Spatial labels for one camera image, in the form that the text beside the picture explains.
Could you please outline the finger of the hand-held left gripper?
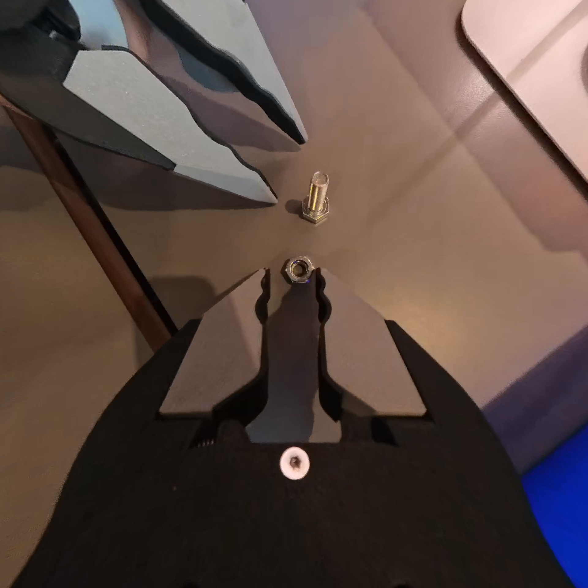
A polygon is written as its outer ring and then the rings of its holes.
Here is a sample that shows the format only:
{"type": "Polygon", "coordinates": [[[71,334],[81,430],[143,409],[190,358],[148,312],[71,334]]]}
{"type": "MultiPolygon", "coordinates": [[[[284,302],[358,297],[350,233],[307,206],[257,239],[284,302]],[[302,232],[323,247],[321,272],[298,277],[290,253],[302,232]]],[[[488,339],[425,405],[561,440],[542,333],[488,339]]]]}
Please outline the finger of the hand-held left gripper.
{"type": "Polygon", "coordinates": [[[245,1],[140,1],[175,46],[183,69],[202,86],[239,92],[290,139],[308,136],[290,92],[245,1]]]}
{"type": "Polygon", "coordinates": [[[172,163],[172,172],[245,199],[275,205],[256,168],[205,132],[190,108],[131,51],[80,50],[63,86],[172,163]]]}

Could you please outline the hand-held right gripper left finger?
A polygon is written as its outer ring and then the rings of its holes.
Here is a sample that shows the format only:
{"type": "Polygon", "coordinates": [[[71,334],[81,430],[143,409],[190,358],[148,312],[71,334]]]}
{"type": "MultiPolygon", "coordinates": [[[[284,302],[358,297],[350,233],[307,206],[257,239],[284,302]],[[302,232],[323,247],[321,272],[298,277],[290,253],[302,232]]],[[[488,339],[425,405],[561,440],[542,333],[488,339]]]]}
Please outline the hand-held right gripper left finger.
{"type": "Polygon", "coordinates": [[[242,280],[204,313],[160,406],[164,417],[256,418],[268,401],[269,271],[242,280]]]}

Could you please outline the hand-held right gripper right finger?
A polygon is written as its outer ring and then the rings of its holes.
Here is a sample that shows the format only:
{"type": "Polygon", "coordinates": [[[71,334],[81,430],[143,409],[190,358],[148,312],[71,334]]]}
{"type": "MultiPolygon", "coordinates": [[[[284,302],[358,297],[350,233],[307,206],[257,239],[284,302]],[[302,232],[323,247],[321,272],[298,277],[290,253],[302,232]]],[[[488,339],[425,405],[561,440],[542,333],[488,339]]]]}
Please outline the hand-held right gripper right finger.
{"type": "Polygon", "coordinates": [[[319,398],[334,421],[422,417],[417,391],[385,318],[325,268],[316,270],[319,302],[319,398]]]}

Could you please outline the steel hex nut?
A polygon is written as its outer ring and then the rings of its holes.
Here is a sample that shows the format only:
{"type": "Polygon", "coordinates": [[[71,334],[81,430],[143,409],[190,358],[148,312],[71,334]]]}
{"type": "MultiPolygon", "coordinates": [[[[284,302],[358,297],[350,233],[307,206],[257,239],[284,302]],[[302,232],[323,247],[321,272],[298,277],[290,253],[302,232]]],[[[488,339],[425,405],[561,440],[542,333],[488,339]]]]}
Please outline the steel hex nut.
{"type": "Polygon", "coordinates": [[[298,255],[285,261],[282,269],[284,278],[291,285],[302,285],[308,283],[315,271],[310,258],[304,255],[298,255]]]}

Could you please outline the steel hex bolt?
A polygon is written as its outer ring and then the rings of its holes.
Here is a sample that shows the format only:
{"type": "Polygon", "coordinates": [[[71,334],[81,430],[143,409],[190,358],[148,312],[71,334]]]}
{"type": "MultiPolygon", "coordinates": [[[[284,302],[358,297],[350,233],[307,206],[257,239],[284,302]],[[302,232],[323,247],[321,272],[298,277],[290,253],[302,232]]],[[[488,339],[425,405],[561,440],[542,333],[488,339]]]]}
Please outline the steel hex bolt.
{"type": "Polygon", "coordinates": [[[310,223],[319,224],[329,214],[327,189],[329,177],[325,172],[317,171],[312,175],[308,195],[302,202],[302,217],[310,223]]]}

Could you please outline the blue plastic bin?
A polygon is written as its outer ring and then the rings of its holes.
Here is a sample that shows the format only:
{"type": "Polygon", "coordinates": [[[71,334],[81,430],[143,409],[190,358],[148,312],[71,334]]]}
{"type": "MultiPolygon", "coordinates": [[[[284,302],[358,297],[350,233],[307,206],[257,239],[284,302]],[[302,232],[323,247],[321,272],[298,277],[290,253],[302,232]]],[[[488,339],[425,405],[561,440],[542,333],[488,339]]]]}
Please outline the blue plastic bin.
{"type": "Polygon", "coordinates": [[[483,412],[557,560],[576,587],[587,587],[587,327],[483,412]]]}

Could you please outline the white tabletop stand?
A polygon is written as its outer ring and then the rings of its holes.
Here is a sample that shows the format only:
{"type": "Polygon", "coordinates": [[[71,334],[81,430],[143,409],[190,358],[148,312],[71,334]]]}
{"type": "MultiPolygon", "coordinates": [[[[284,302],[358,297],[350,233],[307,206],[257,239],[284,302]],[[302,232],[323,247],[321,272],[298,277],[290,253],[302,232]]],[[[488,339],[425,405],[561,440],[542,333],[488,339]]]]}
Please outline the white tabletop stand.
{"type": "Polygon", "coordinates": [[[467,40],[587,180],[587,1],[466,1],[467,40]]]}

